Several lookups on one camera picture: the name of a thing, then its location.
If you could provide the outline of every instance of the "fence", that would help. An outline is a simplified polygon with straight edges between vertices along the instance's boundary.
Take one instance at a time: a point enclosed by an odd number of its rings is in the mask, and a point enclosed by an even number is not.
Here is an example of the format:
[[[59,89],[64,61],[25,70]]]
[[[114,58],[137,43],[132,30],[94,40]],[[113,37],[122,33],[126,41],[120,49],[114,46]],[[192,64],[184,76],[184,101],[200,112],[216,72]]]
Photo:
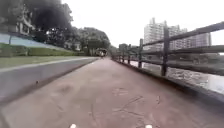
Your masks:
[[[187,63],[180,63],[180,62],[168,62],[168,56],[169,55],[179,55],[179,54],[201,54],[201,53],[218,53],[218,52],[224,52],[224,45],[219,46],[203,46],[203,47],[196,47],[196,48],[187,48],[187,49],[179,49],[179,50],[169,50],[169,46],[171,41],[184,39],[191,36],[196,36],[199,34],[205,34],[210,32],[215,32],[218,30],[224,29],[224,22],[220,22],[217,24],[213,24],[210,26],[198,28],[196,30],[183,33],[176,36],[169,37],[169,29],[167,26],[164,27],[164,38],[161,40],[157,40],[154,42],[149,42],[146,44],[143,44],[143,39],[140,39],[140,45],[137,47],[138,52],[133,53],[133,49],[131,48],[131,45],[129,45],[127,51],[119,51],[116,55],[113,56],[113,59],[116,61],[121,61],[124,63],[125,60],[128,61],[128,64],[130,65],[130,61],[138,61],[138,68],[142,69],[142,63],[149,63],[149,64],[155,64],[161,66],[161,77],[166,77],[167,68],[177,68],[177,69],[184,69],[184,70],[190,70],[190,71],[196,71],[201,73],[208,73],[208,74],[215,74],[215,75],[221,75],[224,76],[224,68],[217,68],[214,66],[208,66],[208,65],[194,65],[194,64],[187,64]],[[150,46],[150,45],[156,45],[156,44],[163,44],[163,50],[162,51],[143,51],[144,46]],[[162,56],[162,61],[159,60],[146,60],[142,56],[144,55],[160,55]]]

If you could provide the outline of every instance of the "concrete path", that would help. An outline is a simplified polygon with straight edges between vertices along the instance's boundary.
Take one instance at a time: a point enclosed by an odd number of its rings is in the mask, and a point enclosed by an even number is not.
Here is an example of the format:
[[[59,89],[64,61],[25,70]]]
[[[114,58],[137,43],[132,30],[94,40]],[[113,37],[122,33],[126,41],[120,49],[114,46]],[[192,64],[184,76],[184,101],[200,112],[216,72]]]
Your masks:
[[[223,128],[217,108],[104,59],[4,106],[0,127]]]

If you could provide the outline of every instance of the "grass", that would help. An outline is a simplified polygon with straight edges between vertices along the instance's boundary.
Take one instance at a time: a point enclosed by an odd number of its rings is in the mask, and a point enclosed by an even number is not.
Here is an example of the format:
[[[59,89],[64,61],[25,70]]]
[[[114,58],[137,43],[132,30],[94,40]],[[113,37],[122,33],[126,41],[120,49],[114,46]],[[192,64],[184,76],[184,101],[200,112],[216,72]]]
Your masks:
[[[43,62],[57,61],[57,60],[67,60],[74,59],[74,56],[48,56],[48,57],[10,57],[10,58],[0,58],[0,68],[15,67],[26,64],[37,64]]]

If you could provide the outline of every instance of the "path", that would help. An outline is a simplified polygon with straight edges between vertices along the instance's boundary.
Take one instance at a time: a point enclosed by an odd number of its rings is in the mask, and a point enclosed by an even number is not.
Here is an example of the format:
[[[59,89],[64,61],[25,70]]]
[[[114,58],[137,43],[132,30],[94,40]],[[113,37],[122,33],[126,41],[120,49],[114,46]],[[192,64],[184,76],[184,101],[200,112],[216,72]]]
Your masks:
[[[2,108],[10,128],[223,128],[223,112],[109,59]]]

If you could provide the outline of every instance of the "overcast sky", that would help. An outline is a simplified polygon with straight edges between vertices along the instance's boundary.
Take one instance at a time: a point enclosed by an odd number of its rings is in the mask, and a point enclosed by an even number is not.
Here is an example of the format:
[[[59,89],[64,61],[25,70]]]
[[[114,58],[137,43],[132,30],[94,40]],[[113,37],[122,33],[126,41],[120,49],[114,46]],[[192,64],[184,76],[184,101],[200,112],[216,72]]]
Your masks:
[[[73,26],[95,27],[111,43],[138,45],[152,17],[192,30],[224,21],[223,0],[63,0],[72,10]],[[224,44],[224,32],[212,33],[212,44]]]

